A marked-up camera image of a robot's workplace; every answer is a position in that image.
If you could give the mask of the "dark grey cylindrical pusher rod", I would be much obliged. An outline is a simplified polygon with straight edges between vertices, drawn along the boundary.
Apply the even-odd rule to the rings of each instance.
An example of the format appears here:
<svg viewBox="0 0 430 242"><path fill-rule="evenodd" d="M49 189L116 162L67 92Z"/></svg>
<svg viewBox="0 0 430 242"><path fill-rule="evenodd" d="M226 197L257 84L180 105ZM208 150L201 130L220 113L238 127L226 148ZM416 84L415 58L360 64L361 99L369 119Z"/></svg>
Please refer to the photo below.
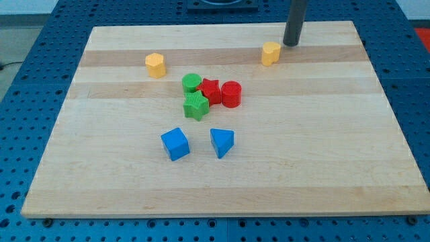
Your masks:
<svg viewBox="0 0 430 242"><path fill-rule="evenodd" d="M290 1L290 9L283 37L283 44L285 46L294 47L298 45L307 7L308 0Z"/></svg>

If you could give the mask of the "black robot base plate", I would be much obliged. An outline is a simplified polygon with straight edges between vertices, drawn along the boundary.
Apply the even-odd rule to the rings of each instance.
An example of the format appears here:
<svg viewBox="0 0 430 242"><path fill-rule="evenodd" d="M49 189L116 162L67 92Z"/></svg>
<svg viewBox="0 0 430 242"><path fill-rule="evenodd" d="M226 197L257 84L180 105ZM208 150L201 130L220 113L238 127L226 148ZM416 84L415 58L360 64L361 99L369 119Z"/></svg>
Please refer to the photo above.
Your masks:
<svg viewBox="0 0 430 242"><path fill-rule="evenodd" d="M258 10L259 0L186 0L188 11Z"/></svg>

